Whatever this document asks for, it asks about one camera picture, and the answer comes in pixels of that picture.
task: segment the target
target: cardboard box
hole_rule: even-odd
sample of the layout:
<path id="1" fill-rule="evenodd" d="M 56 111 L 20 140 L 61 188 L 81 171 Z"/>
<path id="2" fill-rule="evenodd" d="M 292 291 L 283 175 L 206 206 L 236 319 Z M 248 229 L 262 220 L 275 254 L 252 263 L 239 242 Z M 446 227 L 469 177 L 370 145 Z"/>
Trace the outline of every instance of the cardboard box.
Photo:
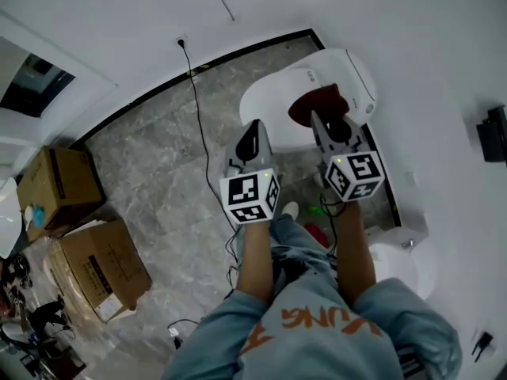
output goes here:
<path id="1" fill-rule="evenodd" d="M 91 321 L 107 322 L 134 310 L 151 286 L 121 220 L 61 237 L 45 262 L 67 308 Z"/>
<path id="2" fill-rule="evenodd" d="M 54 232 L 64 234 L 103 202 L 89 155 L 78 150 L 45 146 L 17 186 L 21 210 L 44 210 L 43 228 L 30 224 L 29 241 Z"/>

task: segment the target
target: gray marble floor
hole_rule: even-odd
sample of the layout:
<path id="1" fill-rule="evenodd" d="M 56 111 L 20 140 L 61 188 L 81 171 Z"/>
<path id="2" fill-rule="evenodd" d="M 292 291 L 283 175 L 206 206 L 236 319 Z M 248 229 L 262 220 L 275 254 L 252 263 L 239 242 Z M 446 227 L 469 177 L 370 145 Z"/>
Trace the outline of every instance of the gray marble floor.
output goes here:
<path id="1" fill-rule="evenodd" d="M 239 101 L 259 78 L 316 51 L 310 38 L 278 44 L 233 59 L 195 77 L 206 142 L 209 176 L 218 188 L 224 147 L 239 127 Z M 200 320 L 231 289 L 224 249 L 232 231 L 204 178 L 206 157 L 189 81 L 145 101 L 86 143 L 97 165 L 108 202 L 128 224 L 153 279 L 137 313 L 72 341 L 90 364 L 88 378 L 158 378 L 173 352 L 166 326 L 178 318 Z M 329 235 L 324 216 L 309 212 L 320 191 L 312 175 L 316 150 L 276 155 L 282 198 L 301 204 L 301 222 Z M 366 224 L 392 227 L 383 190 L 363 202 Z M 192 324 L 179 327 L 188 335 Z M 109 354 L 107 362 L 104 357 Z"/>

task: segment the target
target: wall-mounted device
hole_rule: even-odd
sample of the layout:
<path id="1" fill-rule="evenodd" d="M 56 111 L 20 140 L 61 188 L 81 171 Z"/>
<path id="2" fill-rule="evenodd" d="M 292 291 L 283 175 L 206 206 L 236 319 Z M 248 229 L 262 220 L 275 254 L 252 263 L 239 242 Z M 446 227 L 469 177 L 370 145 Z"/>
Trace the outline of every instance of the wall-mounted device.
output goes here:
<path id="1" fill-rule="evenodd" d="M 507 162 L 507 119 L 501 107 L 488 111 L 488 118 L 477 125 L 478 138 L 486 162 Z"/>

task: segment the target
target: light blue sweatshirt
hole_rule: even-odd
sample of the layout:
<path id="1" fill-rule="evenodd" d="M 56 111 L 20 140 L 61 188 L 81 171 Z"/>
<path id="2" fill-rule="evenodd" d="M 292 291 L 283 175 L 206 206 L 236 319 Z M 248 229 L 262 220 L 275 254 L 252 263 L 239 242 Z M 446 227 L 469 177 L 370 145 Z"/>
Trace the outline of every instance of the light blue sweatshirt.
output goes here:
<path id="1" fill-rule="evenodd" d="M 419 363 L 400 358 L 407 349 Z M 377 283 L 352 311 L 336 282 L 308 270 L 271 306 L 233 291 L 183 343 L 162 378 L 396 380 L 420 363 L 431 378 L 456 378 L 458 336 L 401 281 Z"/>

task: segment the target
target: sleeve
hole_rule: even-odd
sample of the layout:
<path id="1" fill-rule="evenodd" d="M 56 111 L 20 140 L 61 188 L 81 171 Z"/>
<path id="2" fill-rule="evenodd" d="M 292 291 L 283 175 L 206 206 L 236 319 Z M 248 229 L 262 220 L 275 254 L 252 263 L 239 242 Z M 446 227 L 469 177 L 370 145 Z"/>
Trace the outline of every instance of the sleeve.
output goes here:
<path id="1" fill-rule="evenodd" d="M 238 371 L 239 351 L 268 307 L 234 290 L 184 341 L 162 379 L 232 378 Z"/>
<path id="2" fill-rule="evenodd" d="M 354 312 L 375 322 L 395 348 L 411 346 L 433 378 L 456 378 L 461 366 L 458 333 L 401 280 L 387 279 L 367 289 Z"/>

